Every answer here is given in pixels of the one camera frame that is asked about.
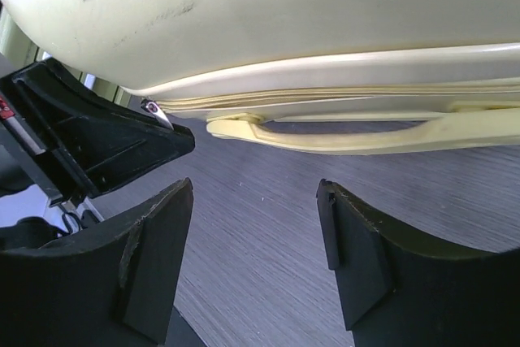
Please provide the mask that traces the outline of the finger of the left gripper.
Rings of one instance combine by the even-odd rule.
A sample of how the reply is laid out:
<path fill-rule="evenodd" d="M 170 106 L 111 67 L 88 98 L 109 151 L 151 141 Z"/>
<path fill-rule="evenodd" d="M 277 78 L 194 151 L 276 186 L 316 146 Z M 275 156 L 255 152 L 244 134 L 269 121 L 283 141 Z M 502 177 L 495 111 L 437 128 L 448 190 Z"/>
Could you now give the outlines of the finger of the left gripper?
<path fill-rule="evenodd" d="M 99 97 L 49 58 L 1 78 L 1 194 L 95 198 L 193 151 L 192 132 L 152 101 L 142 114 Z"/>

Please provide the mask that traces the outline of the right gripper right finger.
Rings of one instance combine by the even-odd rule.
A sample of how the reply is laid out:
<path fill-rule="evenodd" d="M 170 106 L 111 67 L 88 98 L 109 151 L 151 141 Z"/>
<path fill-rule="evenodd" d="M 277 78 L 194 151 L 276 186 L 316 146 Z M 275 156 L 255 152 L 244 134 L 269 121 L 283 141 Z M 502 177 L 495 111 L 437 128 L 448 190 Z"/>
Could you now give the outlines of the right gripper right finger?
<path fill-rule="evenodd" d="M 432 236 L 329 180 L 316 197 L 355 345 L 518 345 L 517 249 L 493 253 Z"/>

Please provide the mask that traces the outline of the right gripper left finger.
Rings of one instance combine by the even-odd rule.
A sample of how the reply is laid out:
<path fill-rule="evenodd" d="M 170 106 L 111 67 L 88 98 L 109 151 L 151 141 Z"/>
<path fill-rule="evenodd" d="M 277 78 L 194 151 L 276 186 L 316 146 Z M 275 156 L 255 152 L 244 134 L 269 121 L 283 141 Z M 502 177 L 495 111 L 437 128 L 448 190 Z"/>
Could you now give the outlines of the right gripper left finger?
<path fill-rule="evenodd" d="M 68 236 L 41 218 L 1 230 L 4 346 L 190 346 L 175 308 L 189 179 Z"/>

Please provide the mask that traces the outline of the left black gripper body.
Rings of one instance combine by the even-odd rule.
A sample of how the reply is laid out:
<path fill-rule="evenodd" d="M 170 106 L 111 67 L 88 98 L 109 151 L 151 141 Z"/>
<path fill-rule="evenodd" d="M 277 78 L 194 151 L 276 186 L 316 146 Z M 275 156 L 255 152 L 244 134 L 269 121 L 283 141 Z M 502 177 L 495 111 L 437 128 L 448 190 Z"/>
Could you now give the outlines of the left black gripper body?
<path fill-rule="evenodd" d="M 1 100 L 1 148 L 8 158 L 15 160 L 15 165 L 23 174 L 29 168 L 42 172 L 35 158 L 44 150 L 29 136 L 15 116 L 14 109 L 5 100 Z M 1 248 L 38 249 L 74 245 L 87 249 L 102 245 L 97 226 L 65 231 L 62 225 L 54 224 L 57 221 L 56 212 L 51 214 L 51 220 L 43 218 L 49 208 L 49 197 L 34 183 L 18 193 L 8 193 L 1 201 Z"/>

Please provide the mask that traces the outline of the yellow hard-shell suitcase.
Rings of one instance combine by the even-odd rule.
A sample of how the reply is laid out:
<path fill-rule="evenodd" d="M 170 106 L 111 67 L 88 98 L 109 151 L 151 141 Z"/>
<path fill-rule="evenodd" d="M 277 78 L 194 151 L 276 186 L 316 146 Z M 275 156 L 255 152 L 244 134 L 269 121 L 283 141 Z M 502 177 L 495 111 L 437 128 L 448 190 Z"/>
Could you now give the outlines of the yellow hard-shell suitcase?
<path fill-rule="evenodd" d="M 315 154 L 519 142 L 519 0 L 1 0 L 39 48 L 201 119 Z"/>

